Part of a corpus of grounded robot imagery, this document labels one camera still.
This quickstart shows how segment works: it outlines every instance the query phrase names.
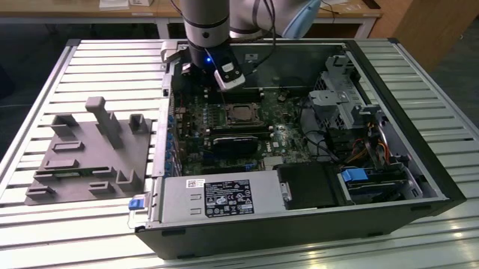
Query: wooden table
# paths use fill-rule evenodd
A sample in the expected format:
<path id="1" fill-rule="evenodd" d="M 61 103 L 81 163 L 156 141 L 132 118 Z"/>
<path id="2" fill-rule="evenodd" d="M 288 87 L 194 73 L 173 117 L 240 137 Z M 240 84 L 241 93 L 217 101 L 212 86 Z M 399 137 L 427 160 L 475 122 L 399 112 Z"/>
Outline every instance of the wooden table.
<path id="1" fill-rule="evenodd" d="M 149 7 L 100 11 L 100 0 L 0 0 L 0 24 L 156 24 L 158 0 Z"/>
<path id="2" fill-rule="evenodd" d="M 169 38 L 168 24 L 182 23 L 180 14 L 170 6 L 169 0 L 157 0 L 157 32 L 161 38 Z M 315 24 L 355 24 L 357 25 L 356 33 L 349 38 L 367 38 L 373 27 L 376 19 L 381 17 L 381 10 L 372 10 L 361 0 L 348 0 L 344 4 L 324 6 L 317 13 Z"/>
<path id="3" fill-rule="evenodd" d="M 98 0 L 0 0 L 0 24 L 156 24 L 161 39 L 169 38 L 168 24 L 182 23 L 169 0 L 154 0 L 149 7 L 129 6 L 128 10 L 100 11 Z M 361 0 L 332 5 L 332 14 L 324 6 L 316 24 L 355 25 L 351 36 L 365 38 L 381 16 Z M 329 31 L 341 31 L 329 27 Z"/>

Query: sticker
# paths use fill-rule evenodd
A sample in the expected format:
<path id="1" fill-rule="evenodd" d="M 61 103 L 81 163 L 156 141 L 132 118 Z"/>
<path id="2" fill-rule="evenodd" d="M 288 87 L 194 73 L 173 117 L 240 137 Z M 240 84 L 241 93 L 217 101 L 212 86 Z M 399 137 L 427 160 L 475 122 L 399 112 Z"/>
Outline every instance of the sticker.
<path id="1" fill-rule="evenodd" d="M 204 179 L 188 179 L 186 180 L 186 188 L 202 188 Z"/>
<path id="2" fill-rule="evenodd" d="M 254 213 L 249 180 L 204 183 L 206 217 Z"/>

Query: motherboard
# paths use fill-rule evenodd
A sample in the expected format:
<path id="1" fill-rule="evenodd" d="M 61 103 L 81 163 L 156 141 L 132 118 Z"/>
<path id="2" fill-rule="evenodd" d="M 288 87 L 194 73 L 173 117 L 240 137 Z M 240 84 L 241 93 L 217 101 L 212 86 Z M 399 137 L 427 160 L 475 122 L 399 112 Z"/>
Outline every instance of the motherboard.
<path id="1" fill-rule="evenodd" d="M 176 99 L 182 175 L 272 170 L 311 160 L 297 123 L 303 97 L 284 89 L 254 94 L 253 103 L 232 103 L 228 96 L 212 102 L 212 95 Z"/>

